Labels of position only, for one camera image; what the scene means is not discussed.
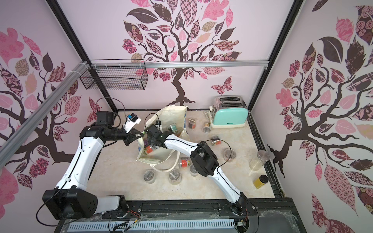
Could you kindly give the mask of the cream canvas tote bag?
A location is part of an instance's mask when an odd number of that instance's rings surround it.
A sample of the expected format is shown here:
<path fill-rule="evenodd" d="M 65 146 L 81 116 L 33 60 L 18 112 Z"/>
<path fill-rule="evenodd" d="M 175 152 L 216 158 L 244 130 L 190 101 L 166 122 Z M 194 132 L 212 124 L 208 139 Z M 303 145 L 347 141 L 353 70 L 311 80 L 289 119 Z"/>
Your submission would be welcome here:
<path fill-rule="evenodd" d="M 170 172 L 177 167 L 182 148 L 187 147 L 190 137 L 186 129 L 187 107 L 170 105 L 153 114 L 146 120 L 144 137 L 137 140 L 139 154 L 137 161 L 148 164 L 157 172 Z M 160 165 L 175 156 L 174 164 L 166 169 L 158 169 Z"/>

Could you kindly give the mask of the clear seed jar grey lid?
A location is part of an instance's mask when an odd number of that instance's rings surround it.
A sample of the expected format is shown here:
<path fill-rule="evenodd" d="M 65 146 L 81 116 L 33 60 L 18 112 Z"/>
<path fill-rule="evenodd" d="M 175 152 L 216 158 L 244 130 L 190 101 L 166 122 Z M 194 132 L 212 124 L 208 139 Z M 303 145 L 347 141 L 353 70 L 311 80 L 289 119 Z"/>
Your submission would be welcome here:
<path fill-rule="evenodd" d="M 156 180 L 156 174 L 153 170 L 147 170 L 144 173 L 143 179 L 148 184 L 153 184 Z"/>

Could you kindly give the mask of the clear seed jar striped lid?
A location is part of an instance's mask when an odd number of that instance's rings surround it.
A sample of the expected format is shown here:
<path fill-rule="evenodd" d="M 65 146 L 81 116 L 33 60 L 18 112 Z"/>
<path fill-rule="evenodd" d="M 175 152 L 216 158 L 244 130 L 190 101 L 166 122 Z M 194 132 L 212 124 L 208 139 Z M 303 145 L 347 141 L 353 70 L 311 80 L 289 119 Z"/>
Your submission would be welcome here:
<path fill-rule="evenodd" d="M 182 175 L 179 170 L 173 169 L 169 172 L 169 182 L 172 185 L 178 185 L 182 181 Z"/>

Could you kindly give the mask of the clear seed jar dark lid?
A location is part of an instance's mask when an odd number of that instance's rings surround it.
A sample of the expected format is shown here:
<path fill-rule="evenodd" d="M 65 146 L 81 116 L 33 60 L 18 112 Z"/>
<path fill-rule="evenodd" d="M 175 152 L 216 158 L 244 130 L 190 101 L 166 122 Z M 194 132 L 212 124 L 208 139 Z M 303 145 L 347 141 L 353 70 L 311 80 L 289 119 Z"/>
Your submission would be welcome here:
<path fill-rule="evenodd" d="M 194 165 L 191 165 L 189 167 L 189 173 L 191 174 L 192 177 L 196 177 L 199 175 L 198 171 L 196 170 Z"/>

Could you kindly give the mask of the tan seed jar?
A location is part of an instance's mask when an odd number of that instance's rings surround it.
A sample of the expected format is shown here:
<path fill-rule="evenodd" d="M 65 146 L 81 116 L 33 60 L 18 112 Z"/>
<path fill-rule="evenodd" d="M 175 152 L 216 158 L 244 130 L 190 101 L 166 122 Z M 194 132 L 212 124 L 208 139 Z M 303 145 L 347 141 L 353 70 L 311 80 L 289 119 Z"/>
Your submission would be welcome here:
<path fill-rule="evenodd" d="M 205 122 L 202 127 L 202 131 L 206 134 L 211 132 L 211 125 L 210 122 Z"/>

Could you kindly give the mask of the clear jar sandy contents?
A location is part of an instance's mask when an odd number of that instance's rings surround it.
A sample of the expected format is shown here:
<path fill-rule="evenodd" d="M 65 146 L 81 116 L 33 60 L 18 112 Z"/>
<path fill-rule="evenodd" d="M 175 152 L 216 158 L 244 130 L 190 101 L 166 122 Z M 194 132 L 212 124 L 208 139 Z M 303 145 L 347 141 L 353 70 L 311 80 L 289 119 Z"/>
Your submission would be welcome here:
<path fill-rule="evenodd" d="M 266 150 L 259 150 L 255 157 L 249 163 L 249 167 L 253 171 L 259 170 L 270 160 L 269 153 Z"/>

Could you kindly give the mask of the yellow label seed jar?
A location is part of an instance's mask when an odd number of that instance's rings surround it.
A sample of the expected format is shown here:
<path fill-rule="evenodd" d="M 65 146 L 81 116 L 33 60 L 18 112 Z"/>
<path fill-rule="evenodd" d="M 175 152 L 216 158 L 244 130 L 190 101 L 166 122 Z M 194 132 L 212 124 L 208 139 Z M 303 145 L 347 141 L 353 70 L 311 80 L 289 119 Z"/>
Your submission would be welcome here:
<path fill-rule="evenodd" d="M 269 182 L 269 178 L 267 175 L 260 175 L 257 179 L 253 181 L 253 185 L 256 189 L 261 188 L 263 185 Z"/>

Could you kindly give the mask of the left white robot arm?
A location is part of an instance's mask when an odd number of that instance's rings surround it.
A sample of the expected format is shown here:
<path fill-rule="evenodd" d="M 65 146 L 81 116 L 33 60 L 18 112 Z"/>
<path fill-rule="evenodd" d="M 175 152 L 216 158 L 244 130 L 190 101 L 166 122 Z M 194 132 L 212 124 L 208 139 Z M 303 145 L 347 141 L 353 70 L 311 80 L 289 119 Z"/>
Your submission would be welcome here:
<path fill-rule="evenodd" d="M 128 146 L 144 136 L 134 128 L 141 122 L 136 114 L 130 114 L 123 125 L 116 127 L 113 125 L 114 116 L 115 113 L 109 111 L 97 113 L 97 121 L 81 131 L 76 154 L 61 180 L 54 189 L 44 192 L 43 205 L 56 220 L 90 218 L 104 212 L 128 212 L 123 195 L 99 198 L 86 190 L 107 141 L 123 141 Z"/>

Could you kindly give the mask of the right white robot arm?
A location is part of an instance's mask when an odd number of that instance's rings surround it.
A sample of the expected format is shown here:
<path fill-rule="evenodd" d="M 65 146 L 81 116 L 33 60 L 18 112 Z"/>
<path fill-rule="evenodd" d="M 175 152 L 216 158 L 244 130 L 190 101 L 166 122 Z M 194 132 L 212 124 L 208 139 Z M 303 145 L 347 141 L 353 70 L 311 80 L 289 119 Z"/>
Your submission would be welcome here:
<path fill-rule="evenodd" d="M 150 144 L 165 149 L 175 150 L 189 156 L 196 171 L 212 179 L 221 189 L 226 200 L 232 204 L 232 212 L 237 216 L 246 216 L 251 210 L 257 210 L 243 192 L 236 188 L 224 174 L 217 156 L 204 141 L 193 143 L 175 134 L 159 130 L 155 125 L 145 129 L 145 133 L 150 138 Z"/>

